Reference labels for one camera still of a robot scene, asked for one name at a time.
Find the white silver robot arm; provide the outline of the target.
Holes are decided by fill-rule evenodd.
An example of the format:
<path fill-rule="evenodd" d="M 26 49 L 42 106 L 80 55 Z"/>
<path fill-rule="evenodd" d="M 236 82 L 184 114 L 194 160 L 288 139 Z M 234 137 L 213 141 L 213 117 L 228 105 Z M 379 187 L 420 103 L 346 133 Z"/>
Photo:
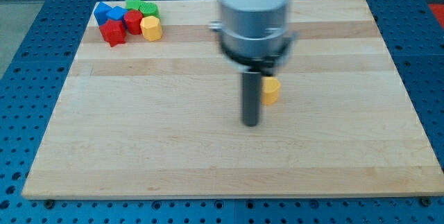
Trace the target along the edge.
<path fill-rule="evenodd" d="M 289 0 L 217 0 L 219 18 L 210 24 L 222 53 L 241 73 L 241 120 L 256 126 L 263 78 L 289 59 L 297 33 L 289 29 Z"/>

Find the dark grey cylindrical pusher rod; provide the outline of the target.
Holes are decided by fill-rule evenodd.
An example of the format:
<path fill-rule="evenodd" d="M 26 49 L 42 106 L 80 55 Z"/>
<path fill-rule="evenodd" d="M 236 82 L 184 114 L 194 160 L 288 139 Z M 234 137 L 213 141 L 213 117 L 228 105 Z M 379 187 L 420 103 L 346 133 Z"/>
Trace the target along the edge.
<path fill-rule="evenodd" d="M 262 75 L 258 71 L 249 70 L 241 75 L 241 109 L 244 125 L 253 127 L 259 123 Z"/>

